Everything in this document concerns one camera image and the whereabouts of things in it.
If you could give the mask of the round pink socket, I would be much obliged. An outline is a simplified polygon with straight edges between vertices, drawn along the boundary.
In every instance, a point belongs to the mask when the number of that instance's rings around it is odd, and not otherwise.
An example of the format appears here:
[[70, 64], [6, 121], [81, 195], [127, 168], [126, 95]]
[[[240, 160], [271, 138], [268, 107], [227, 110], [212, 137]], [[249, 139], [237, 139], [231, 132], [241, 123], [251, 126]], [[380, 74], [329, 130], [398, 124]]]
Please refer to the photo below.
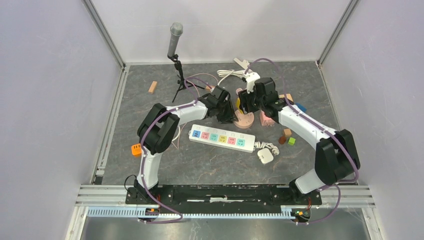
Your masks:
[[248, 129], [250, 128], [255, 120], [255, 116], [252, 112], [249, 112], [247, 114], [243, 114], [242, 112], [240, 112], [239, 110], [236, 110], [234, 112], [235, 114], [235, 119], [233, 124], [240, 128], [240, 129]]

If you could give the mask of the pink cube adapter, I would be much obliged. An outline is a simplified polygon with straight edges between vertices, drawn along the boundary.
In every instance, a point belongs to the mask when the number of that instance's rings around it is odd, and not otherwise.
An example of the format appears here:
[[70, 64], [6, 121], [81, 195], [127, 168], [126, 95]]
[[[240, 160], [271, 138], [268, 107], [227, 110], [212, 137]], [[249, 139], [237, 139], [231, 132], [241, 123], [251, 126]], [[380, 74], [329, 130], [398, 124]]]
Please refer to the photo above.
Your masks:
[[273, 119], [271, 119], [270, 117], [267, 117], [263, 110], [261, 110], [260, 113], [259, 113], [259, 120], [260, 120], [260, 124], [263, 127], [273, 126], [275, 124], [275, 121]]

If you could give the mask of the long white power strip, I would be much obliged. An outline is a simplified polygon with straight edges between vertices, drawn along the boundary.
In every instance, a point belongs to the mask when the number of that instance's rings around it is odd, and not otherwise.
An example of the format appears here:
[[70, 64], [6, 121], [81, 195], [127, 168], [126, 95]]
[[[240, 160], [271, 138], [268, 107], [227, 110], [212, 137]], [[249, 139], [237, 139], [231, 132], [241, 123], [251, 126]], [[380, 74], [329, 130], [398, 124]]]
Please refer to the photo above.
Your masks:
[[252, 153], [256, 142], [256, 137], [251, 134], [198, 124], [191, 126], [188, 138], [192, 142], [245, 153]]

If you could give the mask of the beige dragon cube adapter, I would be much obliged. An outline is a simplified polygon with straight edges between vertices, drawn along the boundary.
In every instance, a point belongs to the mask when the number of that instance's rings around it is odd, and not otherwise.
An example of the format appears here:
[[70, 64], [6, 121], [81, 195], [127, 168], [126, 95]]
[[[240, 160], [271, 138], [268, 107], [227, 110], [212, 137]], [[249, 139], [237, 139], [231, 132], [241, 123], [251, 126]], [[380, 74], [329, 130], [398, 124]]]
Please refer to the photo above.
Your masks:
[[292, 96], [291, 96], [291, 94], [290, 93], [287, 93], [287, 94], [280, 94], [279, 95], [279, 97], [282, 99], [282, 98], [285, 98], [285, 99], [287, 99], [288, 101], [290, 101], [290, 102], [294, 102], [294, 100], [293, 100], [293, 98], [292, 98]]

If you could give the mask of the blue cube adapter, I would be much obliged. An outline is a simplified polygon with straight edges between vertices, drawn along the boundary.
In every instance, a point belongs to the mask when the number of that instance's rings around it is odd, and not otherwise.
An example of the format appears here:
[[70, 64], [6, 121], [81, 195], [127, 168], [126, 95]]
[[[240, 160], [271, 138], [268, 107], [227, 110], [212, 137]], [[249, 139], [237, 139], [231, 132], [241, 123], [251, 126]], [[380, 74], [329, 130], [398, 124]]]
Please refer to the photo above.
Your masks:
[[295, 103], [295, 105], [302, 111], [302, 112], [306, 112], [307, 111], [307, 109], [303, 106], [303, 105], [301, 105], [300, 103]]

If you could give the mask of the white cube adapter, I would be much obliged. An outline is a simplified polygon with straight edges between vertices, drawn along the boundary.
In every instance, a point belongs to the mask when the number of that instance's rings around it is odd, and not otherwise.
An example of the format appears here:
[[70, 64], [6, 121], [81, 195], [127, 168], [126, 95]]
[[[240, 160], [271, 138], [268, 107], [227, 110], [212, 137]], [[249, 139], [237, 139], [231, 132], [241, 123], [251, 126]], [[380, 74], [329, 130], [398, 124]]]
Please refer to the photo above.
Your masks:
[[274, 160], [274, 155], [269, 148], [260, 149], [257, 152], [257, 156], [263, 165], [266, 165]]

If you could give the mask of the orange power strip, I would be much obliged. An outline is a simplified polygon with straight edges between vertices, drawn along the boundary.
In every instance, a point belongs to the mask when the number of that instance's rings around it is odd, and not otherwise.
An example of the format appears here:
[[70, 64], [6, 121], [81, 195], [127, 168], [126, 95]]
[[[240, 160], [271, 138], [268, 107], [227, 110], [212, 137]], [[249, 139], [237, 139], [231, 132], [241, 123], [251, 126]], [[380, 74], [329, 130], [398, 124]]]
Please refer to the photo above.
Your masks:
[[140, 143], [131, 146], [131, 154], [136, 158], [142, 156], [143, 150]]

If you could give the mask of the yellow cube adapter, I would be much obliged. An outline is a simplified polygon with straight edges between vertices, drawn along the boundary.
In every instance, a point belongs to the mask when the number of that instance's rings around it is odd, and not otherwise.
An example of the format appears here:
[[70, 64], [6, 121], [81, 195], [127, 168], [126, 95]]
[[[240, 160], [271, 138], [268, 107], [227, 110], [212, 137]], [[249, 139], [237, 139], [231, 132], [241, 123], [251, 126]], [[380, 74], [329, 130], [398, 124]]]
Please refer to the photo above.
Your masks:
[[235, 102], [235, 106], [236, 106], [237, 110], [242, 114], [243, 111], [241, 110], [240, 105], [241, 105], [241, 100], [240, 100], [240, 98], [237, 98], [236, 102]]

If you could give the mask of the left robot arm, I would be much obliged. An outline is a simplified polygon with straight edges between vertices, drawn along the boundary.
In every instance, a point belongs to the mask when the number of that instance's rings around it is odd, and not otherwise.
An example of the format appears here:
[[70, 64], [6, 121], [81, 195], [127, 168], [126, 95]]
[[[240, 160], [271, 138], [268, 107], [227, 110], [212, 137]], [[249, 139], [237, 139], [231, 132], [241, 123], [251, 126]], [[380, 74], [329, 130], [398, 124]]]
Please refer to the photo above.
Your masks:
[[154, 188], [162, 154], [170, 147], [178, 126], [197, 120], [216, 117], [220, 123], [233, 123], [235, 111], [231, 94], [216, 86], [211, 93], [178, 106], [156, 103], [137, 130], [141, 147], [141, 163], [134, 187], [145, 204], [157, 198]]

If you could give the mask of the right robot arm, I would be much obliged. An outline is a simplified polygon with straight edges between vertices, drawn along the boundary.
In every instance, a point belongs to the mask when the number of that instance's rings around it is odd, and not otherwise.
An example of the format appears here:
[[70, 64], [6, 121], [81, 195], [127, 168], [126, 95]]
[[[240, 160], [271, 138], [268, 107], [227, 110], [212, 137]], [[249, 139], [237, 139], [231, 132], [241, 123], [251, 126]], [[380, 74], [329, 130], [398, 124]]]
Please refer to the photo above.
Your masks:
[[244, 113], [258, 110], [276, 123], [289, 128], [315, 150], [314, 167], [290, 183], [289, 199], [302, 204], [315, 190], [335, 183], [346, 183], [349, 175], [356, 182], [360, 161], [353, 135], [346, 129], [335, 130], [308, 116], [287, 97], [280, 97], [270, 77], [245, 76], [246, 88], [238, 93]]

